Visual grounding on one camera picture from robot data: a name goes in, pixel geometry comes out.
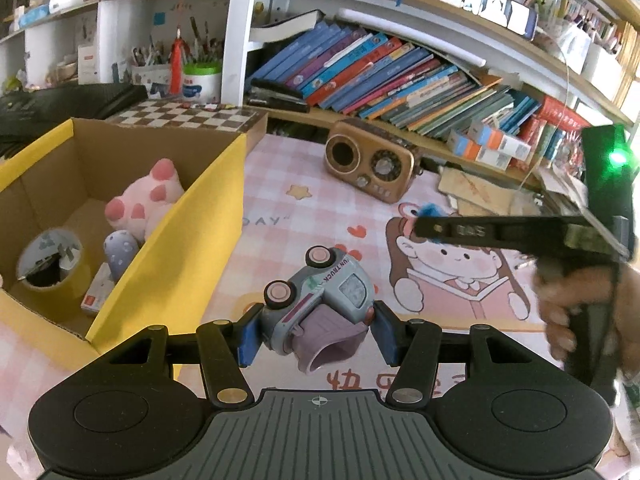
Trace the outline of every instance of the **yellow star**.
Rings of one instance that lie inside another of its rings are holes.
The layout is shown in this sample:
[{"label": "yellow star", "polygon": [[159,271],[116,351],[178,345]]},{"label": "yellow star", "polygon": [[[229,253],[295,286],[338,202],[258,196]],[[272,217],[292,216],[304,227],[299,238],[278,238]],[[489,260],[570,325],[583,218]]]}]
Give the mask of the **yellow star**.
[{"label": "yellow star", "polygon": [[287,195],[292,196],[296,200],[302,200],[303,198],[311,198],[313,195],[309,193],[307,186],[296,186],[291,184],[291,187],[286,192]]}]

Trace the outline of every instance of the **hand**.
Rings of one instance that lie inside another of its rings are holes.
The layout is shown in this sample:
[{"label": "hand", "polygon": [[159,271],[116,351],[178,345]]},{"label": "hand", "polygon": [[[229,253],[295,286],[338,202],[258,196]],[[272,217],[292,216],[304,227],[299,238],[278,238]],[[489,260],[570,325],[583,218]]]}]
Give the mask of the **hand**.
[{"label": "hand", "polygon": [[[546,322],[546,339],[554,359],[564,361],[575,350],[575,335],[569,330],[569,309],[584,303],[605,303],[611,295],[611,270],[589,267],[542,285],[536,278],[540,317]],[[622,369],[640,372],[640,274],[627,265],[620,267],[614,305],[614,323],[620,336]]]}]

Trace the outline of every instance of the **chessboard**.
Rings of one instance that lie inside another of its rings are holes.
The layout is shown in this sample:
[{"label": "chessboard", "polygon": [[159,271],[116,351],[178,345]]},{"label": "chessboard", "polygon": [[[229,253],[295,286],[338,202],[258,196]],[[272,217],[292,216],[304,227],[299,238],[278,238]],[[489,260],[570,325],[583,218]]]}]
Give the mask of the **chessboard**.
[{"label": "chessboard", "polygon": [[246,133],[265,112],[226,105],[197,105],[171,99],[148,100],[120,112],[107,122],[121,126],[179,126],[213,128],[222,132]]}]

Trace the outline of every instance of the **pink plush toy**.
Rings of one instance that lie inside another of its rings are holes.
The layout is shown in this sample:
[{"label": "pink plush toy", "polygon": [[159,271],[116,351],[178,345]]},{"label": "pink plush toy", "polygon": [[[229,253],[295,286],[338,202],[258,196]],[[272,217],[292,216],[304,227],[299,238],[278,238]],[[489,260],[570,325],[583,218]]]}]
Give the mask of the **pink plush toy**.
[{"label": "pink plush toy", "polygon": [[112,199],[104,214],[111,227],[126,229],[142,243],[183,194],[174,164],[162,158],[147,176],[137,179],[121,196]]}]

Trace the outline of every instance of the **green light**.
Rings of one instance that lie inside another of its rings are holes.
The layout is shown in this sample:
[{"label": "green light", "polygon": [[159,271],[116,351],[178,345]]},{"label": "green light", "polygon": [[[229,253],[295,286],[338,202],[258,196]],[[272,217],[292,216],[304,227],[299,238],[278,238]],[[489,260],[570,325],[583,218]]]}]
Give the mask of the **green light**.
[{"label": "green light", "polygon": [[609,161],[613,167],[619,168],[628,163],[628,158],[623,150],[615,149],[609,153]]}]

